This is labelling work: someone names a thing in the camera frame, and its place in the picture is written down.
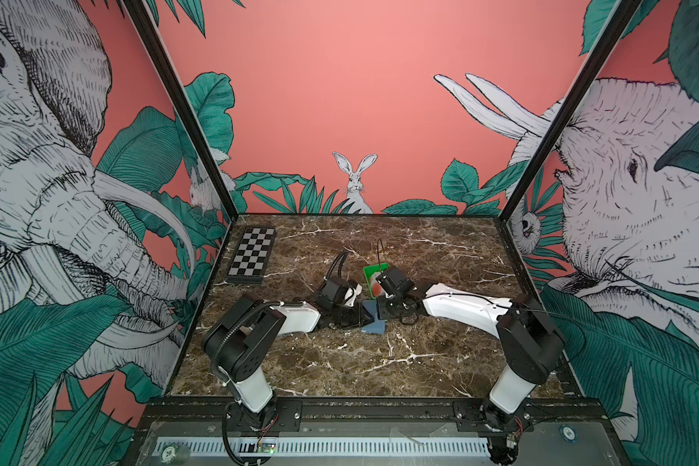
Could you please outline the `green card tray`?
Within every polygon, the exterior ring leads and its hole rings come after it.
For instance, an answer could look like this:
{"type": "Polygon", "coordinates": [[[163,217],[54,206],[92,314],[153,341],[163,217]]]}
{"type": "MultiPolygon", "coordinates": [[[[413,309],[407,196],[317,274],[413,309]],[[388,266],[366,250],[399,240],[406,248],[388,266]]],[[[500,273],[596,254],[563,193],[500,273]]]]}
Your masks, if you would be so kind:
{"type": "Polygon", "coordinates": [[[371,264],[363,268],[363,275],[368,287],[372,287],[377,281],[378,275],[388,269],[389,264],[386,262],[371,264]]]}

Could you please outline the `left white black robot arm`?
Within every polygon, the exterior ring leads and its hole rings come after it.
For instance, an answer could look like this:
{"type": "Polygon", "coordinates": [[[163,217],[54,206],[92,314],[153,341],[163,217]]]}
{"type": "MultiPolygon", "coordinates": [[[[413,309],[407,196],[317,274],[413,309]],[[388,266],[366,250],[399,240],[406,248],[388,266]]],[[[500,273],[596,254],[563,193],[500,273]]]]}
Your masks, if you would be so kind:
{"type": "Polygon", "coordinates": [[[329,278],[307,300],[267,301],[242,294],[204,337],[211,372],[247,412],[271,412],[274,392],[261,365],[277,337],[369,324],[372,318],[358,303],[361,293],[354,280],[329,278]]]}

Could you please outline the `blue card holder wallet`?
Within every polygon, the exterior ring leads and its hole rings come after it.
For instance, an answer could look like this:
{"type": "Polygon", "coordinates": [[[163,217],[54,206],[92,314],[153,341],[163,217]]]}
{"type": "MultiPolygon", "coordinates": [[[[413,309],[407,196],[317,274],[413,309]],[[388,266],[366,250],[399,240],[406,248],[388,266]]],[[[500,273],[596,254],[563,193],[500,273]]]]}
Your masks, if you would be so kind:
{"type": "Polygon", "coordinates": [[[380,318],[378,304],[376,300],[365,300],[362,302],[363,309],[372,316],[372,322],[361,328],[365,334],[384,335],[386,333],[386,322],[380,318]]]}

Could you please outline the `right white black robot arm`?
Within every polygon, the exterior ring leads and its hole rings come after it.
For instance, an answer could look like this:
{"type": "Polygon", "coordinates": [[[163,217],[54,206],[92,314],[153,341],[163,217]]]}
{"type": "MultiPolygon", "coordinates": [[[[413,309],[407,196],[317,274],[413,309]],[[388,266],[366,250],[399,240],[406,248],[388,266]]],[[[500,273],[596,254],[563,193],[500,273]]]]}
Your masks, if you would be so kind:
{"type": "Polygon", "coordinates": [[[512,417],[558,366],[563,333],[546,311],[530,306],[527,295],[495,298],[443,283],[414,283],[396,267],[382,271],[377,282],[383,290],[378,307],[394,318],[411,314],[446,318],[499,340],[507,365],[485,402],[485,409],[495,415],[512,417]]]}

